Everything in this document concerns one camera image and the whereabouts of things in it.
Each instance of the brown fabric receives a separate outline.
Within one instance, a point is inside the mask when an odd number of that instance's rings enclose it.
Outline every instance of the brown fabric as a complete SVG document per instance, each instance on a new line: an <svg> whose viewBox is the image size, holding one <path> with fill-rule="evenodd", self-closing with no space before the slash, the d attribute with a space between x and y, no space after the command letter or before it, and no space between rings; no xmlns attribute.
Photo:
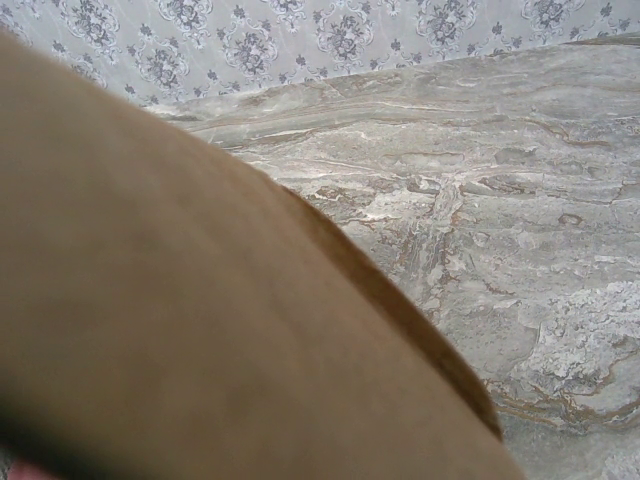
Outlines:
<svg viewBox="0 0 640 480"><path fill-rule="evenodd" d="M71 478L522 478L322 214L13 40L0 64L1 441Z"/></svg>

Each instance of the marble surface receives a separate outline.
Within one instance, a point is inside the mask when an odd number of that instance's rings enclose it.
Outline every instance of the marble surface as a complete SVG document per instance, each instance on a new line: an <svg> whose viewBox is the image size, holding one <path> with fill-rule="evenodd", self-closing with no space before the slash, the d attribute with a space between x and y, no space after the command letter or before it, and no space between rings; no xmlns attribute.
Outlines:
<svg viewBox="0 0 640 480"><path fill-rule="evenodd" d="M369 252L485 380L530 478L640 478L640 36L153 111Z"/></svg>

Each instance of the floral pattern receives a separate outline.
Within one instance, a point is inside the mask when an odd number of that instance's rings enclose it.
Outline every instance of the floral pattern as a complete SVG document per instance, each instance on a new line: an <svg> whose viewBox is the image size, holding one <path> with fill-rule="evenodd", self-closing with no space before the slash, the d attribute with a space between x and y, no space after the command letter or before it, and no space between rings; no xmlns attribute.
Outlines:
<svg viewBox="0 0 640 480"><path fill-rule="evenodd" d="M0 29L145 105L640 31L638 0L0 0Z"/></svg>

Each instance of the patterned wallpaper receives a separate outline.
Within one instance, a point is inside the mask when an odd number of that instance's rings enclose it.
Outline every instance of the patterned wallpaper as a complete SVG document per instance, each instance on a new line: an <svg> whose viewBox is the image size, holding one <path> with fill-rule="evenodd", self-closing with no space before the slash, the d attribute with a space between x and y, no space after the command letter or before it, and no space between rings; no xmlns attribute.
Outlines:
<svg viewBox="0 0 640 480"><path fill-rule="evenodd" d="M640 30L638 0L0 0L0 27L138 104Z"/></svg>

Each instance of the stone countertop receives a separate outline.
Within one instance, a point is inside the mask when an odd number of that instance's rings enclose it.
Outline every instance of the stone countertop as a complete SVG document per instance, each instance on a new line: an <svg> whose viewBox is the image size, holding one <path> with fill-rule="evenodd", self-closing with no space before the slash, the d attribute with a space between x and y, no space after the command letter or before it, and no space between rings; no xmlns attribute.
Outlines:
<svg viewBox="0 0 640 480"><path fill-rule="evenodd" d="M640 478L640 36L154 107L300 192L457 346L531 479Z"/></svg>

